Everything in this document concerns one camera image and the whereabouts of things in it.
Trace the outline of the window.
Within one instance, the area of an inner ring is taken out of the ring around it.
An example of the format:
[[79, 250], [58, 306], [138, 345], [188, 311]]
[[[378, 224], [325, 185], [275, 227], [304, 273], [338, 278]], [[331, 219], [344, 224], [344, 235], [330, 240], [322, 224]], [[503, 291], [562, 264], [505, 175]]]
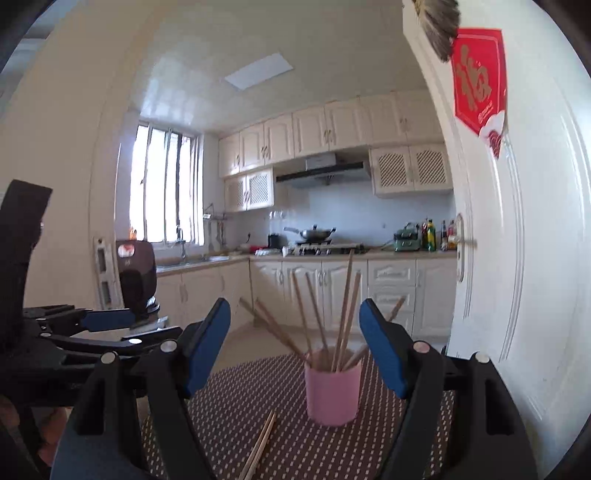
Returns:
[[201, 138], [141, 121], [130, 170], [129, 230], [157, 246], [175, 245], [176, 227], [186, 245], [204, 244]]

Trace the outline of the lower kitchen cabinets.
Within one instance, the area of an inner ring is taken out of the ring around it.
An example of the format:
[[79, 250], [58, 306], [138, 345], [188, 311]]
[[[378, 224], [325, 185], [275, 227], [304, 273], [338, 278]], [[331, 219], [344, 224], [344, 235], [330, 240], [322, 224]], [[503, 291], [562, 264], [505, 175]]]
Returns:
[[[311, 277], [325, 332], [339, 332], [348, 257], [236, 256], [204, 262], [168, 265], [159, 269], [156, 299], [171, 324], [186, 326], [204, 318], [218, 297], [231, 306], [231, 331], [252, 325], [253, 318], [238, 299], [262, 300], [276, 321], [301, 328], [300, 312], [290, 273], [294, 270], [308, 327], [318, 328], [304, 274]], [[353, 259], [349, 301], [356, 272], [362, 274], [358, 300], [373, 299], [389, 316], [402, 296], [406, 301], [396, 317], [415, 337], [445, 339], [451, 333], [456, 298], [456, 260], [451, 254], [377, 254]]]

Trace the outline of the green bottle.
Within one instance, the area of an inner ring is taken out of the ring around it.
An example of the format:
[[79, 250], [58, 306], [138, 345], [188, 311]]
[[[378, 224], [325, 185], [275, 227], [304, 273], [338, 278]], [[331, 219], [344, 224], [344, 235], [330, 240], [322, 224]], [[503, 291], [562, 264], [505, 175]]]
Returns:
[[437, 250], [437, 232], [432, 219], [429, 219], [427, 222], [426, 242], [429, 252], [435, 252]]

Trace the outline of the black kettle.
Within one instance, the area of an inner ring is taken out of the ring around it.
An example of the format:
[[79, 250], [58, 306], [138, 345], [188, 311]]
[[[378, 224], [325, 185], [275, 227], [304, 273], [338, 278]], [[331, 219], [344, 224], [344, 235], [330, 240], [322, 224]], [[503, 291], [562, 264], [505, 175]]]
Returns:
[[267, 247], [280, 250], [283, 248], [283, 237], [280, 234], [270, 234], [267, 236]]

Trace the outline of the feather fan on door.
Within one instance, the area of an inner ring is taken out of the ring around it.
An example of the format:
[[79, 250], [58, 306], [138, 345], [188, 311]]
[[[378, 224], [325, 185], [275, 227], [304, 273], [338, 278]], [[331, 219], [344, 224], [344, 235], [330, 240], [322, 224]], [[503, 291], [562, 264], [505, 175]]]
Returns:
[[419, 23], [436, 56], [450, 61], [458, 37], [461, 13], [457, 0], [413, 0]]

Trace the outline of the pink cup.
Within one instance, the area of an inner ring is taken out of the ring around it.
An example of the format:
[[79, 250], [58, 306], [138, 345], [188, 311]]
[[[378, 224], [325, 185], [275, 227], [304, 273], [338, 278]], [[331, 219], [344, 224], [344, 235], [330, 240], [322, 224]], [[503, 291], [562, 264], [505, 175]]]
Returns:
[[305, 398], [308, 418], [318, 425], [341, 427], [356, 419], [361, 395], [363, 363], [346, 371], [330, 372], [322, 362], [322, 350], [311, 354], [304, 365]]

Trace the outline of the upper kitchen cabinets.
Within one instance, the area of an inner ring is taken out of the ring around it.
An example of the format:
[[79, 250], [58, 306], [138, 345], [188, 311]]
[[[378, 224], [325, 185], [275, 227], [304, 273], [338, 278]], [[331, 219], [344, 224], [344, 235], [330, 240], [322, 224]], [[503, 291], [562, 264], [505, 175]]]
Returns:
[[367, 154], [377, 197], [453, 188], [435, 106], [426, 90], [334, 101], [252, 124], [218, 142], [225, 208], [242, 212], [276, 203], [276, 176], [304, 159]]

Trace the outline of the orange bottle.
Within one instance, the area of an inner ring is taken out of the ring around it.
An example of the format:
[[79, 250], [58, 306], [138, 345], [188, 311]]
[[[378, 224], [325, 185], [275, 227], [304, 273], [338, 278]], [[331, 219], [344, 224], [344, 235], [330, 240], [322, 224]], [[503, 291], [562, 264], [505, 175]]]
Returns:
[[447, 229], [447, 245], [449, 250], [457, 249], [457, 229], [456, 222], [454, 220], [450, 221]]

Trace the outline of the red fu door poster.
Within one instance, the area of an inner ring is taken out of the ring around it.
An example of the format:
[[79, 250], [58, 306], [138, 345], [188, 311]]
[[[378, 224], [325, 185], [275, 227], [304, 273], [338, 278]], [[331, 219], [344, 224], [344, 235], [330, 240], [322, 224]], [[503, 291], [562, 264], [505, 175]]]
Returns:
[[502, 31], [461, 28], [451, 57], [455, 116], [499, 158], [507, 111]]

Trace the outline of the black wok with lid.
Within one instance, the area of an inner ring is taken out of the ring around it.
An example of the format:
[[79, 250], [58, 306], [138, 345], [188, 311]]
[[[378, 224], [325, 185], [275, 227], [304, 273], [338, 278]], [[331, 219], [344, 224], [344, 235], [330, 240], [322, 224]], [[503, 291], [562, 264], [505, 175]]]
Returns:
[[315, 225], [312, 228], [300, 230], [294, 227], [284, 227], [284, 231], [297, 234], [307, 243], [322, 243], [328, 241], [329, 238], [332, 236], [332, 233], [335, 233], [335, 228], [332, 229], [318, 229], [318, 226]]

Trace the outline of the black air fryer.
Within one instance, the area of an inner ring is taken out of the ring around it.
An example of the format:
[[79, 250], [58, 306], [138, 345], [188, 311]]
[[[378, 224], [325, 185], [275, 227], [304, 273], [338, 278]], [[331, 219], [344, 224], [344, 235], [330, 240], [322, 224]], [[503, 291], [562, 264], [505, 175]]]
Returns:
[[157, 274], [152, 244], [145, 240], [117, 240], [116, 259], [124, 306], [137, 322], [159, 310], [155, 300]]

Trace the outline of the ceiling light panel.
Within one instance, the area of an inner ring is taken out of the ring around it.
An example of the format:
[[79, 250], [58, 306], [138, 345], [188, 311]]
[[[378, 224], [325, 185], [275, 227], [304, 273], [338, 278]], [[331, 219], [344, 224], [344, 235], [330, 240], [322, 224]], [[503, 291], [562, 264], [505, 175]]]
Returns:
[[244, 91], [293, 69], [294, 66], [290, 65], [283, 55], [276, 52], [232, 72], [224, 77], [224, 81]]

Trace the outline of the brown polka dot tablecloth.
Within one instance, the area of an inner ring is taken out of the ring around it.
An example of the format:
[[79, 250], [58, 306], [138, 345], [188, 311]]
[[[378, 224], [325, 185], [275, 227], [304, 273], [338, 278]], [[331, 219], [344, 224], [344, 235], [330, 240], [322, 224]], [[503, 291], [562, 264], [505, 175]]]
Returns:
[[257, 479], [372, 479], [406, 409], [365, 357], [356, 419], [339, 428], [318, 425], [308, 418], [304, 367], [290, 355], [218, 371], [186, 406], [219, 479], [238, 478], [270, 412], [277, 419]]

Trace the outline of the kitchen cabinets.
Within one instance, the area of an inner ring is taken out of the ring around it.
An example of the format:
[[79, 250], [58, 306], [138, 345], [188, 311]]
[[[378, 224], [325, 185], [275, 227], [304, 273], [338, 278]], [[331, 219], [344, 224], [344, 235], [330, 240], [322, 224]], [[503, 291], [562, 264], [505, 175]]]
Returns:
[[453, 188], [435, 106], [426, 90], [334, 101], [252, 124], [218, 142], [225, 208], [242, 212], [276, 203], [276, 176], [304, 159], [367, 154], [377, 197]]
[[[304, 274], [311, 277], [325, 332], [339, 332], [348, 257], [236, 256], [204, 262], [168, 265], [159, 269], [156, 299], [171, 324], [186, 326], [204, 318], [218, 297], [231, 306], [231, 331], [252, 325], [253, 318], [238, 299], [262, 300], [276, 321], [301, 328], [300, 312], [290, 273], [294, 270], [308, 327], [318, 328]], [[353, 259], [349, 301], [356, 272], [362, 274], [358, 300], [373, 299], [389, 316], [402, 296], [406, 301], [396, 317], [415, 337], [445, 339], [451, 333], [456, 298], [456, 260], [451, 254], [377, 254]]]

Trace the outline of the dark wooden chopstick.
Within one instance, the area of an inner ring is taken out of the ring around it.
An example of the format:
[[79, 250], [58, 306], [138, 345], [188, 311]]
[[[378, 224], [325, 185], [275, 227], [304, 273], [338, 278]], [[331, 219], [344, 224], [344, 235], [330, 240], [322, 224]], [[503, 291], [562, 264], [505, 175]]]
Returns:
[[249, 302], [247, 302], [242, 297], [238, 299], [238, 304], [242, 306], [242, 308], [245, 309], [247, 312], [249, 312], [249, 314], [252, 314], [254, 319], [256, 319], [259, 322], [262, 322], [263, 327], [266, 328], [266, 330], [269, 331], [270, 334], [273, 335], [273, 337], [276, 338], [277, 341], [280, 341], [280, 343], [283, 344], [283, 346], [286, 346], [291, 353], [296, 355], [298, 359], [303, 361], [304, 364], [308, 364], [308, 366], [311, 366], [311, 362], [310, 360], [308, 360], [308, 357], [304, 355], [304, 352], [301, 351], [299, 347], [297, 347], [297, 344], [294, 343], [294, 340], [287, 335], [287, 332], [284, 332], [283, 329], [281, 329], [280, 325], [277, 324], [276, 321], [264, 316], [262, 313], [259, 312], [259, 310], [253, 308], [252, 305], [250, 305]]

